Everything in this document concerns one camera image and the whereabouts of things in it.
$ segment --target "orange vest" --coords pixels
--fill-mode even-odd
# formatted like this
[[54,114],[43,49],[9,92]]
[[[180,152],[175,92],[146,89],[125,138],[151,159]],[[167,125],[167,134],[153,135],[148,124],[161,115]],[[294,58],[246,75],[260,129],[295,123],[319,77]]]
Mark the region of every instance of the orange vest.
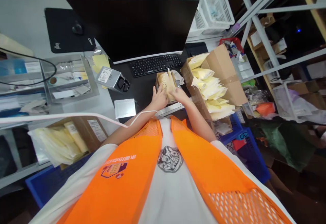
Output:
[[[176,145],[218,223],[291,223],[221,151],[171,117]],[[138,223],[162,145],[158,120],[123,142],[58,223]]]

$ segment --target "black desk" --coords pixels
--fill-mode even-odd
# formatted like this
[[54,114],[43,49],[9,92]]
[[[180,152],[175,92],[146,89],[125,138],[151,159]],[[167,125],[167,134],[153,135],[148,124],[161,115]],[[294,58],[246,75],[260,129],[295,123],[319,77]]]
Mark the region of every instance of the black desk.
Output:
[[[182,55],[180,56],[182,63],[186,61],[188,58],[186,49],[183,50]],[[152,101],[153,96],[153,86],[155,86],[156,81],[156,73],[148,74],[145,76],[141,76],[138,78],[134,78],[131,72],[131,68],[128,62],[122,64],[113,64],[110,60],[110,66],[112,69],[120,71],[122,75],[130,82],[130,88],[127,92],[117,92],[108,89],[112,102],[114,104],[115,100],[122,99],[135,99],[136,105],[136,113],[140,112],[144,108],[146,108],[150,102]],[[180,68],[174,68],[174,70],[178,71],[180,74]],[[190,97],[190,93],[186,87],[186,85],[182,85],[183,90]],[[119,119],[121,123],[125,123],[128,121],[130,117]]]

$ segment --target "computer mouse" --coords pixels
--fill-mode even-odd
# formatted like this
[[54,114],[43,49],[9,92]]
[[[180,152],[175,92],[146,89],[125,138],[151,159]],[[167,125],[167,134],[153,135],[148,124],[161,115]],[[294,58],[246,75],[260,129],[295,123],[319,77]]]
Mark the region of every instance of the computer mouse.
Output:
[[84,34],[84,30],[83,27],[80,23],[78,23],[78,21],[75,22],[75,25],[72,27],[72,32],[74,32],[74,34],[76,35],[83,35]]

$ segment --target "white desk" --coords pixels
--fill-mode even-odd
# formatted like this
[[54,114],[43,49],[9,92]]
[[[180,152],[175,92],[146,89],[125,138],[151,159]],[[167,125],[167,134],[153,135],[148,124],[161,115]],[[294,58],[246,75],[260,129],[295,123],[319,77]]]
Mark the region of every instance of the white desk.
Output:
[[[68,55],[69,53],[54,54],[51,52],[44,16],[44,9],[47,7],[71,9],[66,0],[0,0],[0,32],[33,50],[36,57],[50,58],[58,55]],[[190,38],[187,42],[205,42],[208,51],[211,51],[218,46],[219,40],[220,37],[218,36],[201,35]],[[94,112],[115,119],[114,106],[110,94],[106,89],[102,89],[99,84],[98,90],[99,96],[64,104],[62,109],[53,108],[51,113]],[[104,120],[101,120],[101,122],[108,135],[118,127]],[[45,121],[44,123],[31,126],[30,129],[44,127],[51,123],[51,121]],[[41,166],[38,164],[32,165],[28,170],[15,173],[16,175],[13,177],[2,178],[0,179],[0,188],[48,165],[49,163]]]

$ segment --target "red item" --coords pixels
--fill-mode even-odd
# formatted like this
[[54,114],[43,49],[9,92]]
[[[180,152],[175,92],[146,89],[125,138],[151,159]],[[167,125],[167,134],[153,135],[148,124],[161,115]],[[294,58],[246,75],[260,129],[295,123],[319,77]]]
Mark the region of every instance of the red item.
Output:
[[233,143],[234,150],[238,151],[240,148],[242,148],[244,145],[247,144],[247,141],[246,141],[246,139],[243,139],[243,140],[235,139],[232,141],[232,143]]
[[271,113],[275,113],[275,105],[272,102],[269,103],[260,103],[257,105],[256,110],[259,114],[266,117]]
[[218,44],[219,46],[224,44],[225,41],[230,41],[233,42],[237,49],[241,52],[241,53],[245,53],[245,51],[243,50],[242,46],[241,46],[241,41],[239,40],[239,38],[225,38],[225,39],[220,39],[220,43]]

